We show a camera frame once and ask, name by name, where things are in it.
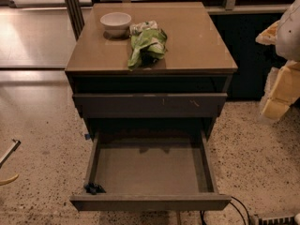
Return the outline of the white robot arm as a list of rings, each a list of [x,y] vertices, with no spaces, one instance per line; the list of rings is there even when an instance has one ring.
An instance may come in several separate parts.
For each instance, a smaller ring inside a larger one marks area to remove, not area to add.
[[[271,68],[261,99],[260,118],[274,123],[300,98],[300,0],[295,0],[255,41],[274,45],[276,54],[287,60],[282,68]]]

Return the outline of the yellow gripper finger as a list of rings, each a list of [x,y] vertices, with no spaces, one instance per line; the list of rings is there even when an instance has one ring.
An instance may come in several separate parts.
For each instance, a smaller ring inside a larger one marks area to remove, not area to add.
[[[272,67],[264,87],[260,116],[278,121],[300,98],[300,62],[288,61],[282,68]]]

